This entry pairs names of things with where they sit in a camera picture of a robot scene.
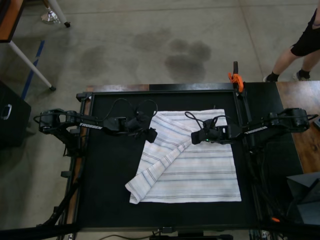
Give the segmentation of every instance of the wet spot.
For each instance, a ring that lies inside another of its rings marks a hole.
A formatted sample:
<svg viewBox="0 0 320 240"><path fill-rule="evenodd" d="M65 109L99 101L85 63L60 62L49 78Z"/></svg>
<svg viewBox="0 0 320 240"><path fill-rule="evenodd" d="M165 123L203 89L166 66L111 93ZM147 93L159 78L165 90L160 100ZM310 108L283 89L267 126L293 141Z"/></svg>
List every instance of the wet spot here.
<svg viewBox="0 0 320 240"><path fill-rule="evenodd" d="M175 39L169 44L172 52L183 53L189 48L189 43L185 40Z"/></svg>
<svg viewBox="0 0 320 240"><path fill-rule="evenodd" d="M164 65L169 76L179 83L197 83L205 79L206 69L204 62L211 58L211 48L201 41L189 44L185 40L175 39L169 44L173 52L180 54L170 55Z"/></svg>
<svg viewBox="0 0 320 240"><path fill-rule="evenodd" d="M171 31L160 29L138 34L133 38L132 46L143 51L155 51L161 48L172 37Z"/></svg>
<svg viewBox="0 0 320 240"><path fill-rule="evenodd" d="M199 61L208 61L211 58L211 48L202 41L194 42L190 45L189 54Z"/></svg>
<svg viewBox="0 0 320 240"><path fill-rule="evenodd" d="M206 75L203 63L186 54L169 56L164 64L170 77L180 83L199 82Z"/></svg>

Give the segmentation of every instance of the towel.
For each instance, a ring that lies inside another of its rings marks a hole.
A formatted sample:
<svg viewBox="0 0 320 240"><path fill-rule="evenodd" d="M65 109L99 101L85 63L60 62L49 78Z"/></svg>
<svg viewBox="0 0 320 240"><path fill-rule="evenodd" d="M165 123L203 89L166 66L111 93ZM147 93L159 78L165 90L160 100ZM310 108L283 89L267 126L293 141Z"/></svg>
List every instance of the towel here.
<svg viewBox="0 0 320 240"><path fill-rule="evenodd" d="M197 119L225 115L223 109L190 111ZM220 117L217 126L226 125ZM241 195L230 144L201 142L191 133L200 128L184 111L161 111L150 127L158 135L145 142L136 176L126 185L130 203L240 202Z"/></svg>

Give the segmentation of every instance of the black cable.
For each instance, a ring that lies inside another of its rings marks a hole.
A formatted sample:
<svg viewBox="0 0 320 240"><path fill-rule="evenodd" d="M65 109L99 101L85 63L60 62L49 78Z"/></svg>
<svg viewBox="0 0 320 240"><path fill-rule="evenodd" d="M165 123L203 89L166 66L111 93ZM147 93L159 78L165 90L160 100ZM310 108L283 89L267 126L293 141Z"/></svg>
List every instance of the black cable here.
<svg viewBox="0 0 320 240"><path fill-rule="evenodd" d="M157 231L156 233L154 233L154 232L152 232L152 233L153 233L152 235L144 236L144 237L138 237L138 238L132 238L132 237L126 237L126 236L113 234L113 235L104 236L102 238L99 238L99 240L107 239L107 238L110 238L110 237L118 237L118 238L127 239L127 240L142 240L142 239L148 239L148 238L150 238L152 236L155 236L156 234L159 234L160 231Z"/></svg>
<svg viewBox="0 0 320 240"><path fill-rule="evenodd" d="M141 105L143 105L146 102L151 102L151 103L153 103L155 105L155 112L152 115L152 117L154 117L158 112L158 105L157 105L157 103L155 101L153 101L151 99L143 100L142 102L140 102L139 105L136 107L135 111L137 112L138 109L141 107Z"/></svg>
<svg viewBox="0 0 320 240"><path fill-rule="evenodd" d="M213 118L213 120L212 120L212 122L211 122L211 124L210 124L210 127L209 127L210 129L213 128L214 126L216 126L216 123L218 122L218 119L219 119L219 118L229 119L229 120L231 120L231 122L232 122L233 124L237 125L236 122L235 122L231 117L229 117L229 116L227 116L227 115L219 115L219 116L215 116L215 117Z"/></svg>
<svg viewBox="0 0 320 240"><path fill-rule="evenodd" d="M103 122L104 120L106 120L107 117L109 117L110 113L111 113L112 110L114 109L115 104L116 104L118 101L125 101L125 102L127 102L127 103L130 105L130 107L131 107L131 109L132 109L132 112L135 113L134 107L132 106L132 104L131 104L127 99L125 99L125 98L118 98L118 99L116 99L116 100L112 103L109 112L104 116L104 118L103 118L102 120L97 121L97 122Z"/></svg>
<svg viewBox="0 0 320 240"><path fill-rule="evenodd" d="M189 111L186 111L186 112L184 113L184 115L185 115L188 119L195 120L195 121L196 121L196 123L199 125L200 129L203 129L203 127L200 125L200 123L199 123L199 122L204 123L204 121L202 121L202 120L200 120L200 119L196 118L196 116L195 116L195 115L193 115L193 114L192 114L191 112L189 112Z"/></svg>

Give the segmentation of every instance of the shoe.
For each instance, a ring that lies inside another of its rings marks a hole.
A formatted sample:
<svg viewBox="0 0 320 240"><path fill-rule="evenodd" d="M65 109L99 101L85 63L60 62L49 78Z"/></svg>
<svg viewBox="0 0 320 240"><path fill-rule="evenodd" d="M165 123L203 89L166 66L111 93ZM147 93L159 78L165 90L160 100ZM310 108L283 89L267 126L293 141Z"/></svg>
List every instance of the shoe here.
<svg viewBox="0 0 320 240"><path fill-rule="evenodd" d="M301 77L299 75L299 72L296 72L293 74L292 78L295 80L295 81L311 81L310 77L309 78L305 78L305 77Z"/></svg>
<svg viewBox="0 0 320 240"><path fill-rule="evenodd" d="M265 77L262 79L262 82L264 82L264 83L273 83L273 81L269 81L267 78L268 78L268 76L265 76Z"/></svg>

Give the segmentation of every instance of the white pole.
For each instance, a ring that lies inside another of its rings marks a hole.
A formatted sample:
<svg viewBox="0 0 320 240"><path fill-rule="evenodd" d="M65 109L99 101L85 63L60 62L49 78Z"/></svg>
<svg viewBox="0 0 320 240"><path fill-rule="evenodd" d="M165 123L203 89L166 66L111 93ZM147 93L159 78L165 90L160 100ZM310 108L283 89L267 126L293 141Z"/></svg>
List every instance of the white pole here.
<svg viewBox="0 0 320 240"><path fill-rule="evenodd" d="M54 91L56 88L51 85L51 83L42 75L42 73L33 65L33 63L27 58L27 56L14 44L13 41L10 41L9 46L12 50L18 54L18 56L31 68L31 70L38 75L38 77L50 88L50 90Z"/></svg>
<svg viewBox="0 0 320 240"><path fill-rule="evenodd" d="M67 22L67 19L64 15L64 13L62 12L59 4L57 3L56 0L48 0L50 6L53 8L55 14L58 16L60 22L62 22L67 28L70 27L70 23Z"/></svg>

